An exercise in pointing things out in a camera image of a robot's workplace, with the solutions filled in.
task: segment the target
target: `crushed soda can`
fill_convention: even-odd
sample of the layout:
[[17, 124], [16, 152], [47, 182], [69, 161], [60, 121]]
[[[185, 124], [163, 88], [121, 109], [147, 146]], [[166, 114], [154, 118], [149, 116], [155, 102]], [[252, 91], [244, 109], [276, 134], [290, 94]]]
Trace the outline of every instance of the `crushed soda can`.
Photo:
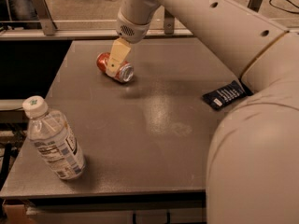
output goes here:
[[[96, 65], [103, 73], [106, 73], [109, 57], [110, 53], [106, 52], [100, 54], [96, 59]], [[126, 83], [132, 79], [133, 74], [134, 68], [130, 63], [125, 61], [113, 78], [118, 80], [120, 83]]]

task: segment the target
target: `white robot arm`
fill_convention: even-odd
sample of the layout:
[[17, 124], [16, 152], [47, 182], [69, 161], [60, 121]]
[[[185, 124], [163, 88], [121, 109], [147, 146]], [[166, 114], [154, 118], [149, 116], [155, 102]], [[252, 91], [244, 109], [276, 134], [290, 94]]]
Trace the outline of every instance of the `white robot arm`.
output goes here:
[[208, 223], [298, 223], [299, 36], [230, 0], [123, 0], [121, 39], [141, 40], [159, 5], [255, 92], [214, 133]]

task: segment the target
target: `table surface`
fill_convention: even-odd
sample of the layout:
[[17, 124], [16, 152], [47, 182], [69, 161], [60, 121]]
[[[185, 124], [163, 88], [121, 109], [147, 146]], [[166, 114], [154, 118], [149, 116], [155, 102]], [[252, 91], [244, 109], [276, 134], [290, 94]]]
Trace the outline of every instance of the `table surface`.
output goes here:
[[47, 96], [83, 149], [84, 174], [60, 180], [25, 141], [2, 198], [205, 190], [209, 144], [232, 107], [213, 111], [201, 96], [236, 77], [196, 38], [146, 39], [127, 58], [134, 79], [120, 84], [95, 64], [112, 42], [74, 41]]

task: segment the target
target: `white bottle cap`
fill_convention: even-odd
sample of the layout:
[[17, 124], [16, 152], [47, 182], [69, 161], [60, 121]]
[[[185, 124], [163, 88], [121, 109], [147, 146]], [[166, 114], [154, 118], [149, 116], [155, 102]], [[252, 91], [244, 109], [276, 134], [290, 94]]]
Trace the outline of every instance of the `white bottle cap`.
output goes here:
[[26, 116], [29, 119], [40, 117], [48, 111], [48, 105], [41, 96], [31, 96], [22, 103]]

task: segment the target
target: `cable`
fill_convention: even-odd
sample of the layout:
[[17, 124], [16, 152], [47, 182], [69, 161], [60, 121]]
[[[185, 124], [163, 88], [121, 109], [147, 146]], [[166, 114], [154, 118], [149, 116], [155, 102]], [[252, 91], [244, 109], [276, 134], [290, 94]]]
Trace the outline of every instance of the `cable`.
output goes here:
[[[294, 7], [299, 8], [299, 6], [297, 6], [297, 5], [296, 5], [294, 2], [292, 2], [291, 0], [285, 0], [285, 1], [287, 1], [287, 2], [290, 3], [290, 4], [292, 4]], [[269, 4], [270, 4], [272, 7], [275, 7], [275, 8], [277, 8], [277, 9], [279, 9], [279, 10], [283, 10], [283, 11], [285, 11], [285, 12], [289, 12], [289, 13], [291, 13], [291, 14], [299, 14], [299, 12], [296, 12], [296, 11], [290, 11], [290, 10], [287, 10], [287, 9], [284, 9], [284, 8], [275, 6], [275, 5], [272, 3], [272, 0], [269, 0]]]

